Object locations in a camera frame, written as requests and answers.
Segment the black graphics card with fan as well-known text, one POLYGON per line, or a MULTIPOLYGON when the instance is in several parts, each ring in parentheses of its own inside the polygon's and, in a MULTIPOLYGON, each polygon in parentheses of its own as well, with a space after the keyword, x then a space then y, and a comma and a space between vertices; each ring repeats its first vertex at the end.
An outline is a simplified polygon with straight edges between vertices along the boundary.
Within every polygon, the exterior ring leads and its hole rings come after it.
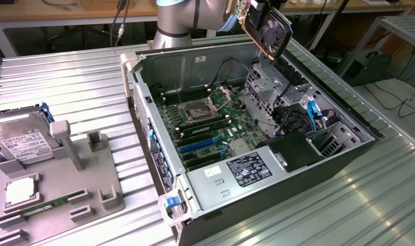
POLYGON ((236 0, 236 17, 247 35, 271 60, 278 59, 292 37, 292 27, 282 15, 287 0, 236 0))

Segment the black installed RAM stick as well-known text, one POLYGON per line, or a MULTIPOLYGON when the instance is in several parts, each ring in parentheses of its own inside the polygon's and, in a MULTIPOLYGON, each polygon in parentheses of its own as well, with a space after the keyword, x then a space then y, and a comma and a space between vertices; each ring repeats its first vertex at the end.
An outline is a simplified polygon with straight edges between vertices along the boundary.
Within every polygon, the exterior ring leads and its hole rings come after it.
POLYGON ((191 136, 222 129, 227 127, 230 124, 231 119, 224 117, 216 117, 199 122, 194 122, 187 125, 180 125, 176 128, 176 132, 180 134, 182 138, 188 138, 191 136))

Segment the CPU socket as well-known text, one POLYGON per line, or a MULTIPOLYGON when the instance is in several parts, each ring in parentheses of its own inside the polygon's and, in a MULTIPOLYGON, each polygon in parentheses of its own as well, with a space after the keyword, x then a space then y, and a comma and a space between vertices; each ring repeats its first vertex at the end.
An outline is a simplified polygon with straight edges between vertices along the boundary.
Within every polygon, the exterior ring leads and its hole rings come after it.
POLYGON ((202 100, 188 102, 184 106, 184 113, 188 122, 196 122, 214 116, 208 104, 202 100))

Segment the blue expansion slot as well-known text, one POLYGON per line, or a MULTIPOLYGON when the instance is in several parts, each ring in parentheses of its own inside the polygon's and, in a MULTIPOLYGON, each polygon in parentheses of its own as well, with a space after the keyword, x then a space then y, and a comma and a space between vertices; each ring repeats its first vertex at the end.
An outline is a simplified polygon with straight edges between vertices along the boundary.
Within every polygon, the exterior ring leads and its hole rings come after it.
POLYGON ((204 147, 208 147, 208 146, 215 145, 216 142, 218 142, 218 139, 216 139, 216 138, 212 138, 212 139, 210 139, 210 140, 206 140, 206 141, 194 143, 194 144, 191 144, 190 146, 182 147, 180 150, 179 150, 179 152, 180 152, 182 154, 188 153, 188 152, 191 152, 191 151, 195 151, 195 150, 198 150, 198 149, 202 149, 202 148, 204 148, 204 147))

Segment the green motherboard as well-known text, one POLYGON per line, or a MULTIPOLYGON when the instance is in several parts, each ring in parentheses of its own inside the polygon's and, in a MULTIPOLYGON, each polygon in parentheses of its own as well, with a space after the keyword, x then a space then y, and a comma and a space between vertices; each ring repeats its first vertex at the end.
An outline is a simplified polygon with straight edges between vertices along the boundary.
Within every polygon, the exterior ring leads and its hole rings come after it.
MULTIPOLYGON (((176 92, 166 92, 163 88, 159 89, 159 92, 155 97, 155 101, 158 103, 158 109, 162 116, 162 119, 164 121, 166 129, 168 131, 174 146, 176 148, 178 156, 180 158, 180 161, 183 163, 183 166, 188 170, 188 167, 200 164, 203 162, 195 162, 195 161, 184 161, 183 156, 195 153, 198 155, 208 155, 216 152, 222 152, 224 159, 231 158, 236 156, 230 149, 230 143, 231 141, 243 138, 248 145, 251 146, 251 149, 254 150, 256 148, 256 145, 260 141, 266 139, 266 135, 258 126, 258 121, 252 118, 250 115, 246 105, 239 99, 240 94, 235 90, 232 86, 227 85, 219 85, 224 86, 230 89, 231 92, 231 102, 218 111, 214 112, 214 116, 207 118, 216 118, 216 117, 224 117, 231 119, 231 124, 218 130, 214 130, 211 132, 191 136, 188 138, 182 138, 180 134, 176 132, 176 128, 180 125, 187 125, 194 122, 187 121, 187 114, 184 113, 184 108, 180 108, 179 99, 176 92), (218 139, 218 142, 215 145, 204 147, 202 149, 198 149, 195 151, 191 151, 188 153, 182 154, 179 152, 182 147, 190 146, 191 144, 195 144, 198 142, 210 140, 212 138, 218 139)), ((191 89, 188 91, 180 91, 180 93, 184 96, 184 105, 188 102, 192 101, 204 101, 207 102, 207 97, 212 93, 212 91, 219 86, 211 86, 204 85, 203 87, 198 89, 191 89)))

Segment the metal socket cover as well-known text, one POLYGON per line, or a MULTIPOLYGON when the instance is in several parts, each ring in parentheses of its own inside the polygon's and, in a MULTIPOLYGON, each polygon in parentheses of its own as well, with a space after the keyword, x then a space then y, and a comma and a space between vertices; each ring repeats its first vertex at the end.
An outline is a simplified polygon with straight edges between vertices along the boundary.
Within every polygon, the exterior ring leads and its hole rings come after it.
POLYGON ((207 97, 208 106, 215 112, 218 112, 231 102, 231 100, 230 89, 224 86, 219 86, 207 97))

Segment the metal locking lever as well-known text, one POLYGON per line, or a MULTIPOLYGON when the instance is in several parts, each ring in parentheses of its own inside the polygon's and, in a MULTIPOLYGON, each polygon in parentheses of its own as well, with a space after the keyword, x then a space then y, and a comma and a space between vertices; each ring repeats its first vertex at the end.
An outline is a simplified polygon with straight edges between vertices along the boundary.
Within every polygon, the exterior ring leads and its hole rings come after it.
POLYGON ((184 105, 184 96, 183 94, 180 93, 180 89, 178 88, 178 85, 175 85, 175 90, 176 90, 176 95, 178 95, 178 99, 179 99, 179 104, 180 104, 180 108, 186 108, 186 105, 184 105))

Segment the grey metal disk bay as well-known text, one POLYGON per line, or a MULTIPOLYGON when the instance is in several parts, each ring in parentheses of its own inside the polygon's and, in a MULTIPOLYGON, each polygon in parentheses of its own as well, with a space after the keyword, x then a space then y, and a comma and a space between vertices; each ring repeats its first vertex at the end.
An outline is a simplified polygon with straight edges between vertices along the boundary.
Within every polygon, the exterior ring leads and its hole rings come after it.
POLYGON ((303 98, 311 88, 308 83, 294 85, 274 66, 252 65, 239 99, 267 136, 275 137, 276 133, 283 132, 271 116, 274 110, 286 110, 295 104, 304 109, 307 103, 303 98))

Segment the black plastic cover box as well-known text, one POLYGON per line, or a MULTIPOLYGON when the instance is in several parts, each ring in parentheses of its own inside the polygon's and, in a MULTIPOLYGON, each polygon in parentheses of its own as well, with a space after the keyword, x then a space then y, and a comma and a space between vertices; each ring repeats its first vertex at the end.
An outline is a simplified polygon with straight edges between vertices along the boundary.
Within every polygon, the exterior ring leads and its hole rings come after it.
POLYGON ((274 154, 280 156, 287 172, 292 172, 325 160, 323 155, 310 143, 304 133, 290 133, 266 140, 264 143, 274 154))

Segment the perforated metal disk bay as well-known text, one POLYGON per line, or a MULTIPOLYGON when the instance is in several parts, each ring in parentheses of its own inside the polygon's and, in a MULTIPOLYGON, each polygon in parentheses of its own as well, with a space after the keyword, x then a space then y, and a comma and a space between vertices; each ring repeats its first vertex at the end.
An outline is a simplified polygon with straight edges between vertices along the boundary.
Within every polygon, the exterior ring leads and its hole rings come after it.
POLYGON ((325 157, 331 157, 362 143, 354 132, 341 122, 321 131, 307 133, 307 139, 325 157))

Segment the black box device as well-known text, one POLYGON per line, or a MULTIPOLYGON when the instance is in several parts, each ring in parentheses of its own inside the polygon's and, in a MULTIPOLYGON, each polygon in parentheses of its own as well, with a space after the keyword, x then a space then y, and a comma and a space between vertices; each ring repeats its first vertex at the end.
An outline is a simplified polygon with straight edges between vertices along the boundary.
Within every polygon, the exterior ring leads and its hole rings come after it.
POLYGON ((361 51, 343 76, 353 86, 362 86, 381 80, 382 73, 393 63, 393 55, 374 49, 361 51))

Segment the hard disk with blue carrier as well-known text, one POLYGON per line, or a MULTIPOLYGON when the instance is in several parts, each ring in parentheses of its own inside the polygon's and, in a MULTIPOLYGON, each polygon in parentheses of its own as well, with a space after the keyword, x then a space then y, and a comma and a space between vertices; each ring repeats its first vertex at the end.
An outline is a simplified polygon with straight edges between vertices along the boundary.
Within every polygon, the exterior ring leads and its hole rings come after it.
POLYGON ((62 147, 51 136, 50 124, 55 122, 47 103, 0 111, 0 156, 23 165, 54 158, 62 147))

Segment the green RAM stick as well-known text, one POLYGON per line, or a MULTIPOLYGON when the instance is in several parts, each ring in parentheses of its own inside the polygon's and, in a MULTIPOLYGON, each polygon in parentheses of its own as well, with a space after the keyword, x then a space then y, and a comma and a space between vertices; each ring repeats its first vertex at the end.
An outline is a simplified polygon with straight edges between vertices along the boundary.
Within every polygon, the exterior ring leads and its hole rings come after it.
POLYGON ((62 198, 58 198, 58 199, 51 200, 48 202, 44 202, 43 204, 31 206, 30 208, 26 208, 26 209, 19 209, 18 211, 6 214, 4 217, 11 218, 11 217, 18 216, 18 215, 31 216, 34 214, 38 214, 43 211, 47 211, 52 208, 56 208, 56 207, 64 205, 66 203, 68 203, 70 198, 74 198, 78 195, 86 195, 86 193, 87 193, 87 190, 76 191, 76 192, 63 196, 62 198))

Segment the silver CPU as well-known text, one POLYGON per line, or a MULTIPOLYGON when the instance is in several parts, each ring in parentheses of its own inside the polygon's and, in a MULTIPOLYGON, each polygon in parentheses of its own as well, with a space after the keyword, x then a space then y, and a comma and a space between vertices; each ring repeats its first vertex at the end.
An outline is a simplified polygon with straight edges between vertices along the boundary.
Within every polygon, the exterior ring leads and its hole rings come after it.
POLYGON ((31 199, 35 194, 35 180, 24 178, 12 181, 7 186, 6 203, 11 206, 31 199))

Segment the grey metal shelf frame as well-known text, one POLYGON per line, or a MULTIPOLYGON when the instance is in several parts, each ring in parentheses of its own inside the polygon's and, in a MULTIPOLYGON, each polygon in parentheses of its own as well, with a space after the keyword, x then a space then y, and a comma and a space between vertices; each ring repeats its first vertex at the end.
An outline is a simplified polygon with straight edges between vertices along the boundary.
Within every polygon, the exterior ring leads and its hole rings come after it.
POLYGON ((415 46, 415 15, 378 17, 361 39, 358 46, 351 52, 351 56, 345 62, 342 62, 342 65, 337 71, 341 77, 346 74, 354 60, 357 59, 357 55, 367 46, 367 43, 371 41, 371 38, 379 28, 385 28, 390 34, 395 34, 406 42, 415 46))

